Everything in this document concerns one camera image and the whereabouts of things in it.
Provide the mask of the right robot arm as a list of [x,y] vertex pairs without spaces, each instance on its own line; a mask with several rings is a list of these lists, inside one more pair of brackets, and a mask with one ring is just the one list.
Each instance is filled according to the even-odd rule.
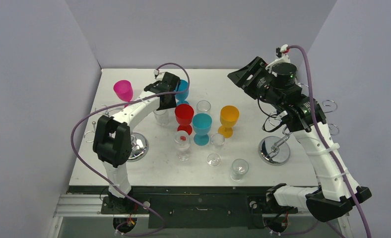
[[320,222],[344,216],[371,191],[348,172],[334,143],[319,103],[305,95],[296,82],[297,67],[287,61],[270,64],[256,57],[228,78],[248,96],[272,105],[281,125],[302,145],[319,185],[296,187],[278,184],[266,193],[265,205],[272,212],[286,207],[308,210]]

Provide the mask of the red plastic wine glass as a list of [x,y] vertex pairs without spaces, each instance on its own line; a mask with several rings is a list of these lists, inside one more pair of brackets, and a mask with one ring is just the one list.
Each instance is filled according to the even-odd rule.
[[194,110],[188,104],[180,104],[176,106],[175,117],[178,123],[177,131],[185,131],[188,135],[191,135],[193,132],[193,128],[191,126]]

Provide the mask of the clear glass tumbler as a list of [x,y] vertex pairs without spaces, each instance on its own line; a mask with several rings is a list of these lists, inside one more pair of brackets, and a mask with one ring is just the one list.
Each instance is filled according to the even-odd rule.
[[211,103],[207,100],[201,100],[196,105],[196,113],[197,114],[210,114]]

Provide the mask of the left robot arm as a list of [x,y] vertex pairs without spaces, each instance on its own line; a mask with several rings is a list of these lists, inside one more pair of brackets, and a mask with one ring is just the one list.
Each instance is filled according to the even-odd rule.
[[132,131],[153,111],[176,107],[174,93],[180,82],[178,76],[166,72],[160,80],[147,85],[131,105],[110,117],[101,116],[97,121],[93,152],[111,181],[108,198],[120,213],[127,213],[134,207],[127,173]]

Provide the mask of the teal wine glass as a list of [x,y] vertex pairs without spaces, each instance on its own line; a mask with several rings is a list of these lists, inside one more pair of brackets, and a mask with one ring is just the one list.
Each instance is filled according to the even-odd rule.
[[212,118],[208,114],[200,113],[193,117],[193,129],[195,132],[194,143],[198,146],[204,146],[209,143],[208,133],[212,125]]

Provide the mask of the blue plastic wine glass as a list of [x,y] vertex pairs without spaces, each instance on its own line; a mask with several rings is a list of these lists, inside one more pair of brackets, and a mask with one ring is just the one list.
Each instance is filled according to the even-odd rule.
[[176,102],[177,106],[180,104],[188,104],[189,105],[189,102],[186,100],[189,95],[189,90],[184,92],[184,90],[186,90],[187,87],[188,87],[188,82],[181,79],[179,86],[175,90],[177,92],[180,92],[175,95],[175,98],[177,100],[177,102]]

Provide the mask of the orange plastic wine glass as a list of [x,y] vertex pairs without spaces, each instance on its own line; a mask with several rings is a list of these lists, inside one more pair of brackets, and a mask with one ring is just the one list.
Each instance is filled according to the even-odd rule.
[[224,106],[220,111],[220,123],[218,133],[225,139],[230,138],[233,135],[233,127],[239,119],[239,110],[235,106]]

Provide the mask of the clear patterned wine glass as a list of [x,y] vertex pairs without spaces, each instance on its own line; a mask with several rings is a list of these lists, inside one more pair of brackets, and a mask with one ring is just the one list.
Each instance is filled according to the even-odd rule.
[[180,130],[174,135],[174,145],[177,150],[177,157],[180,161],[187,161],[190,157],[191,138],[187,132]]

